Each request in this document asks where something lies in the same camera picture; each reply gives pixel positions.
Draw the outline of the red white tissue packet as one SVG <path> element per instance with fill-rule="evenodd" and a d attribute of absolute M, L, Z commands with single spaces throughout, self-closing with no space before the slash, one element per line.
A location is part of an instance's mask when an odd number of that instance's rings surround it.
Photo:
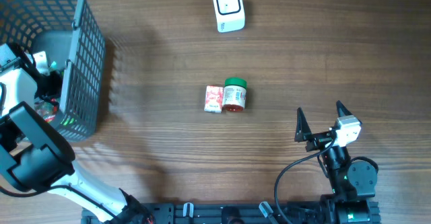
<path fill-rule="evenodd" d="M 221 113 L 223 101 L 224 88 L 220 86 L 207 85 L 205 91 L 205 105 L 206 112 Z"/>

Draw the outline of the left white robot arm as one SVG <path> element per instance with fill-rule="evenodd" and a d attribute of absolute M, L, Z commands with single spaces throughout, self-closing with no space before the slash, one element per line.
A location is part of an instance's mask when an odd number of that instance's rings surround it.
<path fill-rule="evenodd" d="M 153 223 L 136 198 L 85 171 L 69 142 L 35 111 L 35 100 L 51 103 L 63 80 L 37 66 L 19 44 L 1 45 L 1 175 L 15 188 L 1 192 L 15 198 L 56 194 L 102 223 Z"/>

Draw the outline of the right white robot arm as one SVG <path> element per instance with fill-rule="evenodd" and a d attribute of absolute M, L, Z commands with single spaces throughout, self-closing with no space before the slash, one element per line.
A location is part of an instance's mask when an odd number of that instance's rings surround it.
<path fill-rule="evenodd" d="M 296 142 L 306 142 L 306 151 L 317 157 L 332 188 L 316 202 L 297 202 L 288 212 L 299 223 L 380 223 L 375 197 L 378 165 L 367 157 L 351 157 L 347 145 L 356 141 L 362 122 L 340 101 L 338 118 L 328 131 L 313 133 L 302 109 L 297 109 Z"/>

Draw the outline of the green lid jar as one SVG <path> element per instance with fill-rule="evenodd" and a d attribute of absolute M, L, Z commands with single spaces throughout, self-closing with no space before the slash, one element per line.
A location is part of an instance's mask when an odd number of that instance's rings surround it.
<path fill-rule="evenodd" d="M 225 80 L 223 108 L 230 112 L 241 112 L 246 104 L 247 82 L 238 77 L 231 77 Z"/>

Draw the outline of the green candy bag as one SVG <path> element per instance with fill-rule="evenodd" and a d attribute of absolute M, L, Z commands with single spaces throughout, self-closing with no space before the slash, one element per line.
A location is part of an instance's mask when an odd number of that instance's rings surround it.
<path fill-rule="evenodd" d="M 46 122 L 51 122 L 55 119 L 59 111 L 59 103 L 56 99 L 51 99 L 48 102 L 39 101 L 35 103 L 35 111 L 43 117 Z"/>

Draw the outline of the teal snack packet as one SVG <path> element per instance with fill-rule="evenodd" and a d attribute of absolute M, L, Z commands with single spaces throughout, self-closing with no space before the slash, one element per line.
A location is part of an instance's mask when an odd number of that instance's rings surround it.
<path fill-rule="evenodd" d="M 57 71 L 58 70 L 58 66 L 57 63 L 55 61 L 53 61 L 49 67 L 50 71 Z"/>

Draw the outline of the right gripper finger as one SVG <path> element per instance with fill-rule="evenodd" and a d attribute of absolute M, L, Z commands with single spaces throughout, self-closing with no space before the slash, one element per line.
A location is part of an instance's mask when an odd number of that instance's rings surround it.
<path fill-rule="evenodd" d="M 311 129 L 306 121 L 302 108 L 297 109 L 297 124 L 294 140 L 295 142 L 308 141 L 312 135 Z"/>
<path fill-rule="evenodd" d="M 340 100 L 336 102 L 338 117 L 351 116 L 352 113 L 342 104 Z"/>

